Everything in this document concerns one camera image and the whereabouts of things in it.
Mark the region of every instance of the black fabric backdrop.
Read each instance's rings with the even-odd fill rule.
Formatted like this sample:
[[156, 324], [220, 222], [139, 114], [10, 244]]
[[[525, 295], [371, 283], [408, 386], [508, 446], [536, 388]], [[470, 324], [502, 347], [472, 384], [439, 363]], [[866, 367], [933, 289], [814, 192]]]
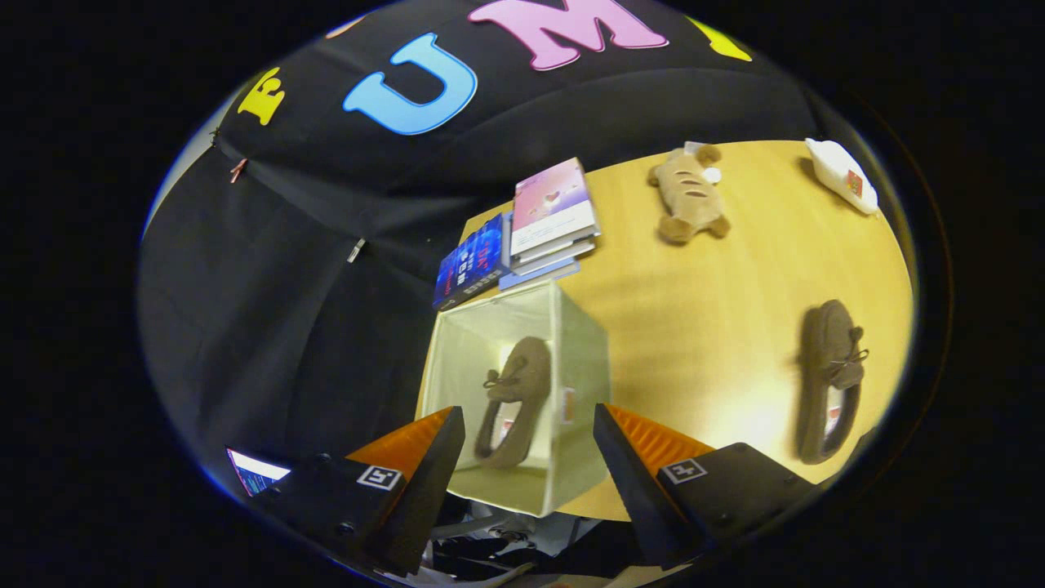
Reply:
[[[607, 42], [535, 71], [508, 31], [466, 19], [481, 4], [392, 4], [260, 68], [157, 210], [141, 248], [144, 355], [176, 428], [234, 496], [245, 493], [226, 446], [287, 461], [345, 454], [413, 420], [439, 261], [465, 219], [518, 180], [574, 156], [591, 170], [684, 140], [825, 136], [792, 78], [750, 49], [751, 62], [711, 50], [672, 8], [621, 1], [667, 47]], [[389, 64], [427, 31], [479, 77], [463, 111], [402, 136], [342, 110], [373, 71], [433, 99], [434, 76]], [[262, 126], [235, 104], [273, 66], [286, 97]], [[367, 244], [347, 263], [358, 237]]]

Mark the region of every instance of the blue book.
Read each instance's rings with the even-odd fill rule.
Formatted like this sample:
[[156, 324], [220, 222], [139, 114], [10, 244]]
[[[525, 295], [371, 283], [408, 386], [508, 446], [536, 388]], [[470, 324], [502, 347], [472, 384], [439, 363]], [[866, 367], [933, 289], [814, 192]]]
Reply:
[[225, 452], [232, 461], [232, 467], [236, 471], [239, 484], [243, 485], [243, 490], [248, 496], [254, 496], [270, 486], [276, 484], [283, 476], [291, 473], [288, 468], [266, 464], [260, 460], [255, 460], [226, 447]]
[[575, 257], [564, 257], [562, 259], [559, 259], [558, 261], [555, 261], [554, 263], [544, 265], [543, 267], [532, 271], [528, 274], [522, 274], [522, 275], [518, 275], [516, 273], [506, 274], [497, 282], [497, 286], [501, 288], [502, 291], [505, 291], [511, 289], [512, 287], [515, 287], [516, 285], [530, 283], [531, 281], [535, 281], [539, 278], [558, 279], [564, 275], [577, 273], [578, 271], [580, 271], [580, 268], [581, 268], [581, 262], [578, 261]]
[[479, 296], [509, 272], [505, 240], [510, 233], [508, 221], [504, 213], [497, 214], [443, 258], [436, 281], [434, 309], [452, 309]]

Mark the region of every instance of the brown slipper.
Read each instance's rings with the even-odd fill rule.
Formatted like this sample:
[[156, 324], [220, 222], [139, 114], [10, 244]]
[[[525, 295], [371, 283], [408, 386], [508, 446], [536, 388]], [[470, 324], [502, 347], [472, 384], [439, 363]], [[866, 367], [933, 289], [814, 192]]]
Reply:
[[860, 404], [860, 382], [867, 350], [860, 350], [863, 328], [854, 327], [838, 301], [806, 314], [803, 325], [803, 402], [798, 454], [820, 464], [845, 442]]
[[[548, 345], [527, 337], [515, 345], [497, 376], [491, 370], [486, 383], [490, 404], [475, 440], [475, 458], [486, 468], [511, 468], [530, 453], [530, 442], [537, 428], [537, 418], [552, 389], [552, 355]], [[517, 410], [507, 433], [494, 431], [503, 409]]]

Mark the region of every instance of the book stack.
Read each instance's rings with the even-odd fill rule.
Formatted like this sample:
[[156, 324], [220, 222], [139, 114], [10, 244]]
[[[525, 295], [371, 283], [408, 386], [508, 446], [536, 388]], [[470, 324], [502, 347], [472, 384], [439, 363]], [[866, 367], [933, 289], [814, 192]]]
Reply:
[[577, 256], [595, 249], [602, 234], [576, 157], [516, 184], [513, 205], [511, 272], [501, 278], [502, 290], [578, 271]]
[[439, 264], [435, 302], [437, 311], [447, 311], [488, 289], [509, 273], [506, 235], [511, 231], [507, 214], [486, 221]]

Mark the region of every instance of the storage bin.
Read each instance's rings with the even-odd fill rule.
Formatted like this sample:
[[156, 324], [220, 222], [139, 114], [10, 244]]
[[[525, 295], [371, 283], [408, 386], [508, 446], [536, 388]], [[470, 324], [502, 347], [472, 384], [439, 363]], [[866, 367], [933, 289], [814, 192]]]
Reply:
[[[500, 372], [528, 336], [543, 339], [552, 356], [552, 390], [530, 452], [514, 468], [481, 467], [474, 446], [489, 402], [486, 373]], [[424, 415], [462, 407], [465, 442], [447, 488], [458, 496], [543, 517], [608, 475], [591, 433], [595, 405], [611, 402], [606, 332], [555, 280], [441, 313], [422, 395]]]

